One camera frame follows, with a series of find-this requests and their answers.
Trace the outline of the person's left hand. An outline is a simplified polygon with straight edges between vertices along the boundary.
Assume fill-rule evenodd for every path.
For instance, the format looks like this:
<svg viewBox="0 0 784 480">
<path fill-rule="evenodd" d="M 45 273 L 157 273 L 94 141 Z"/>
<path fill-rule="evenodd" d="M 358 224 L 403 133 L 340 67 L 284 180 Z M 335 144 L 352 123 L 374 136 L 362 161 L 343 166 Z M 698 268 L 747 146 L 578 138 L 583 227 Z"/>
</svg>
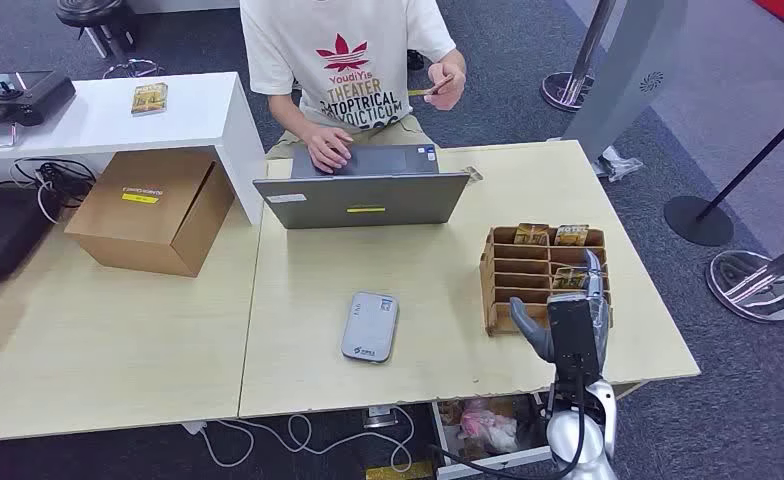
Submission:
<svg viewBox="0 0 784 480">
<path fill-rule="evenodd" d="M 465 89 L 465 64 L 443 60 L 430 66 L 428 76 L 433 82 L 433 87 L 430 93 L 423 96 L 424 101 L 438 110 L 453 109 Z"/>
</svg>

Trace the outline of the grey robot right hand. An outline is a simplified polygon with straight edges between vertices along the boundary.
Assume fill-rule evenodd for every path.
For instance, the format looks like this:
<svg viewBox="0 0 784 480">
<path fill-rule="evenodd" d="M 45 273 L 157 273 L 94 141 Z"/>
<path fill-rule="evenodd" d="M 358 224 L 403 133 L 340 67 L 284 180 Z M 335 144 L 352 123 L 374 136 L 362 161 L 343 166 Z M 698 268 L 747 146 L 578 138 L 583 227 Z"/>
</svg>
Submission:
<svg viewBox="0 0 784 480">
<path fill-rule="evenodd" d="M 602 371 L 610 326 L 610 305 L 604 294 L 602 265 L 584 251 L 587 280 L 580 291 L 552 294 L 546 302 L 547 325 L 539 325 L 518 297 L 510 299 L 513 323 L 539 357 L 559 371 L 582 368 Z"/>
</svg>

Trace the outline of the person's right hand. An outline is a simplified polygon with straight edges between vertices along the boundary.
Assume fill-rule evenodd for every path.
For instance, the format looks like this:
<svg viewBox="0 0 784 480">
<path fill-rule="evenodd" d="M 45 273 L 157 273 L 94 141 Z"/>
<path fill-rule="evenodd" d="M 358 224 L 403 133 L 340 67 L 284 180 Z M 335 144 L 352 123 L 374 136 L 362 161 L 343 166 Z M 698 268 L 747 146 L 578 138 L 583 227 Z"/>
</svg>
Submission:
<svg viewBox="0 0 784 480">
<path fill-rule="evenodd" d="M 344 168 L 351 158 L 353 138 L 342 129 L 309 123 L 297 136 L 307 146 L 313 165 L 325 173 Z"/>
</svg>

